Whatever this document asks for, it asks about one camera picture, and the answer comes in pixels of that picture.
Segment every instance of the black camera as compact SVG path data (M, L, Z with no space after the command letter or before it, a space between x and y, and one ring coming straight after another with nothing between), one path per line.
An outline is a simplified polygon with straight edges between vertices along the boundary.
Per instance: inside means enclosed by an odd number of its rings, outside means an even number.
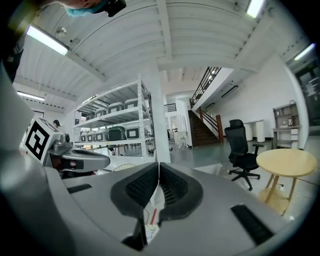
M99 9L98 11L94 12L95 14L101 12L107 12L109 17L113 17L118 12L126 8L127 4L125 0L109 0L105 3L105 5Z

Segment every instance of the office chair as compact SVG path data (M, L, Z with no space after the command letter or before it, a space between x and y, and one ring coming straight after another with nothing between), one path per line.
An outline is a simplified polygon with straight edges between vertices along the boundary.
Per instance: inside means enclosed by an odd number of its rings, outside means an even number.
M251 183L248 176L257 177L260 180L260 175L255 173L249 173L251 170L257 169L257 155L258 149L264 147L263 144L253 144L255 146L254 154L248 153L248 143L246 138L246 129L244 123L239 120L230 120L230 127L225 128L224 132L231 147L231 153L229 155L230 162L233 167L239 167L242 171L230 170L229 174L238 174L237 177L231 181L234 182L240 178L244 178L249 185L249 191L252 190Z

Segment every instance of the chair headrest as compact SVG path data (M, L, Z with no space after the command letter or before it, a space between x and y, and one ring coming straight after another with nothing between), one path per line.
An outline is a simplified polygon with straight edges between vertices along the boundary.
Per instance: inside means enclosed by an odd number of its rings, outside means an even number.
M236 129L244 126L244 123L240 119L230 120L230 129Z

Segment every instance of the chair seat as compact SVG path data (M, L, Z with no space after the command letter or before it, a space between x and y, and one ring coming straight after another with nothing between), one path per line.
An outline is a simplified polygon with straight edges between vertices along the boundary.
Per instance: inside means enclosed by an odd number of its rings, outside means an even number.
M255 170L259 166L257 165L257 155L247 153L243 156L238 156L236 158L236 165L241 169L246 169L247 171Z

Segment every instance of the red stripe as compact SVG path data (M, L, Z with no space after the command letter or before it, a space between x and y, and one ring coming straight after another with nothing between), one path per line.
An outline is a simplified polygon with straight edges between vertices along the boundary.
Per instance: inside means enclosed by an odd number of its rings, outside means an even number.
M156 213L157 213L157 209L154 209L154 211L153 211L153 215L152 215L152 219L151 219L151 225L153 225L154 224L154 221L155 221L155 217L156 217Z

